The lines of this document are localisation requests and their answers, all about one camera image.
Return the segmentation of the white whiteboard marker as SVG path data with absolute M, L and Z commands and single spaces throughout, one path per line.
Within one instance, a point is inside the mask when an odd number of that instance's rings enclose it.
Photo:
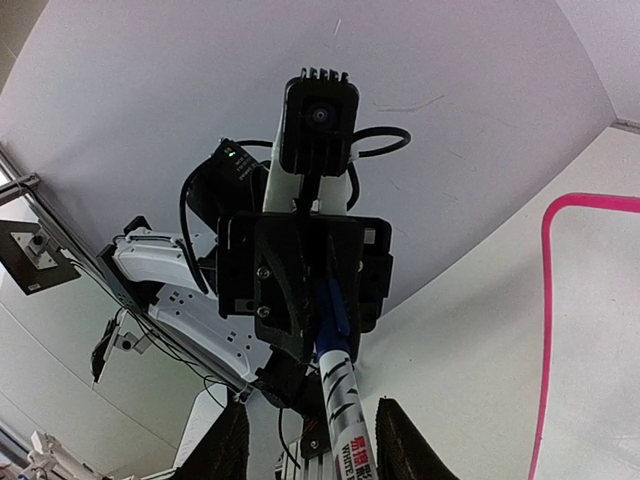
M 350 356 L 341 350 L 326 351 L 319 359 L 319 367 L 336 478 L 378 479 Z

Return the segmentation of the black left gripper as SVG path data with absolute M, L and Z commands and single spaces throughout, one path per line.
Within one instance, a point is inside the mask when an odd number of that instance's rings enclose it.
M 251 316 L 259 339 L 309 361 L 320 287 L 342 305 L 352 360 L 390 293 L 391 224 L 381 218 L 238 212 L 217 222 L 216 296 L 223 318 Z

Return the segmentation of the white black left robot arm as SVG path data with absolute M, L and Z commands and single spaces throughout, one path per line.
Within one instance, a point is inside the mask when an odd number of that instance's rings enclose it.
M 212 328 L 252 317 L 269 356 L 252 366 L 225 335 L 202 342 L 276 407 L 305 416 L 320 408 L 318 279 L 337 282 L 351 354 L 375 329 L 390 290 L 391 227 L 371 217 L 258 210 L 271 162 L 255 160 L 245 142 L 223 140 L 187 177 L 179 214 L 196 214 L 210 235 L 162 234 L 137 217 L 100 253 L 123 304 L 157 317 L 168 308 L 183 324 Z

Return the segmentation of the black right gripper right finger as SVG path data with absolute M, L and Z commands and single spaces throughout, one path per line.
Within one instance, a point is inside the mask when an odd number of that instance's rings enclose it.
M 395 399 L 379 400 L 375 434 L 380 479 L 458 479 Z

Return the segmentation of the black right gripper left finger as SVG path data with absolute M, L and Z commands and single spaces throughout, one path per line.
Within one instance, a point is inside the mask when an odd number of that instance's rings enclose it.
M 244 404 L 231 402 L 184 464 L 176 480 L 244 480 L 249 459 L 249 421 Z

